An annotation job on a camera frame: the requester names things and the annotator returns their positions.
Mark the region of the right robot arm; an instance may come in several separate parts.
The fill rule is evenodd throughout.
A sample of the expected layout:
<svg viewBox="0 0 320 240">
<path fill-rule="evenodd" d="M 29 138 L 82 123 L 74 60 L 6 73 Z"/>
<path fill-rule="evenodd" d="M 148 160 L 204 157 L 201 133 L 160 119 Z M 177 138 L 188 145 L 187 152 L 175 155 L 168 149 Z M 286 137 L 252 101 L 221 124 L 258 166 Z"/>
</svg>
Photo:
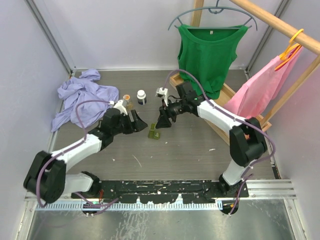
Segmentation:
<svg viewBox="0 0 320 240">
<path fill-rule="evenodd" d="M 265 137 L 260 132 L 260 122 L 254 117 L 246 119 L 220 108 L 213 100 L 198 95 L 190 82 L 177 85 L 176 90 L 179 97 L 174 102 L 169 100 L 167 88 L 156 90 L 162 105 L 155 127 L 170 128 L 178 115 L 190 113 L 214 124 L 227 134 L 231 161 L 220 175 L 218 186 L 223 196 L 231 197 L 237 191 L 245 170 L 267 151 Z"/>
</svg>

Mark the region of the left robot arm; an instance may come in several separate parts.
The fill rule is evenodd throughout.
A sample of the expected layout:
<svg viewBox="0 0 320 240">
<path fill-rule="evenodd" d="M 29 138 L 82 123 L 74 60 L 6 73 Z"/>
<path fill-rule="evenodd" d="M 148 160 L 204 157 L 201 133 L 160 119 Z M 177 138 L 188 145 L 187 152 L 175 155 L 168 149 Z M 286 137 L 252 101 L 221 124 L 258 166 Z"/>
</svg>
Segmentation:
<svg viewBox="0 0 320 240">
<path fill-rule="evenodd" d="M 87 171 L 78 174 L 68 174 L 68 171 L 85 158 L 104 150 L 116 135 L 137 133 L 147 126 L 135 110 L 126 115 L 119 109 L 110 108 L 84 138 L 52 153 L 38 152 L 23 187 L 48 204 L 62 195 L 76 192 L 95 198 L 101 190 L 100 179 Z"/>
</svg>

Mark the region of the clear pill bottle orange cap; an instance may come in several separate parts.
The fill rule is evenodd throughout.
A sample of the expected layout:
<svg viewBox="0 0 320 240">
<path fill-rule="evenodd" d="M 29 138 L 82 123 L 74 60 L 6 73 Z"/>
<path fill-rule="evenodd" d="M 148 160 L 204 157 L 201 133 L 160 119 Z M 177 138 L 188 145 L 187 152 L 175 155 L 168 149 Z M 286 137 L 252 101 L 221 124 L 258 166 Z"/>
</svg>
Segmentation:
<svg viewBox="0 0 320 240">
<path fill-rule="evenodd" d="M 131 96 L 129 94 L 123 95 L 122 99 L 126 102 L 125 108 L 128 111 L 131 111 L 131 110 L 134 109 L 134 104 L 133 104 L 132 98 L 131 98 Z"/>
</svg>

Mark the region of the green pill organizer box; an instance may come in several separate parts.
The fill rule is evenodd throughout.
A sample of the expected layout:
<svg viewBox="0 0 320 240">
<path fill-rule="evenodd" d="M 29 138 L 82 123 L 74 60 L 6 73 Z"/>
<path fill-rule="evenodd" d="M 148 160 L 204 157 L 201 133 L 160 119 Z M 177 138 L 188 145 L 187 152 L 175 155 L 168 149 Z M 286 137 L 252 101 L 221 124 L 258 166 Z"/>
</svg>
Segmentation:
<svg viewBox="0 0 320 240">
<path fill-rule="evenodd" d="M 148 138 L 159 140 L 160 136 L 161 136 L 161 133 L 158 130 L 156 130 L 156 123 L 152 123 L 149 128 Z"/>
</svg>

